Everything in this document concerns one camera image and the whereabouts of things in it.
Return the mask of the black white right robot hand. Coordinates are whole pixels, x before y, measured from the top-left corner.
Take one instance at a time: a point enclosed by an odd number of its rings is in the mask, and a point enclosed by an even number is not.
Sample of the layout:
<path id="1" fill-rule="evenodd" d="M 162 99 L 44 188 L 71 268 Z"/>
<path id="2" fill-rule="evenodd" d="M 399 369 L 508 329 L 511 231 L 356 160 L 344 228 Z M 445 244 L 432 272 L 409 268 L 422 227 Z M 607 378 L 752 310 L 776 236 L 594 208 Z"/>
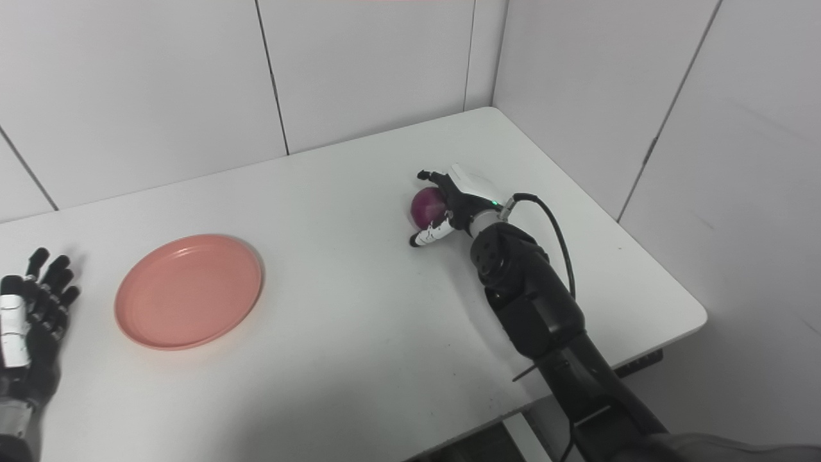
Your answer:
<path id="1" fill-rule="evenodd" d="M 495 185 L 472 169 L 452 164 L 445 172 L 421 170 L 417 178 L 431 182 L 444 200 L 443 216 L 410 237 L 413 248 L 444 239 L 454 231 L 477 237 L 493 223 L 501 222 L 505 201 Z"/>

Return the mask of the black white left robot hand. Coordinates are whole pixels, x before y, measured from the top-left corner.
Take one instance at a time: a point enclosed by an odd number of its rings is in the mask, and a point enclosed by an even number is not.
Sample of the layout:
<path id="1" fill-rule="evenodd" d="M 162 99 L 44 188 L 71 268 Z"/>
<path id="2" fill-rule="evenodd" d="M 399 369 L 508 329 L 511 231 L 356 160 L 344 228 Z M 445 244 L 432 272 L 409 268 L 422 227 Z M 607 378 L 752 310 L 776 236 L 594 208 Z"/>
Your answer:
<path id="1" fill-rule="evenodd" d="M 37 248 L 23 275 L 3 276 L 2 400 L 38 409 L 58 389 L 58 355 L 80 296 L 70 265 L 67 255 Z"/>

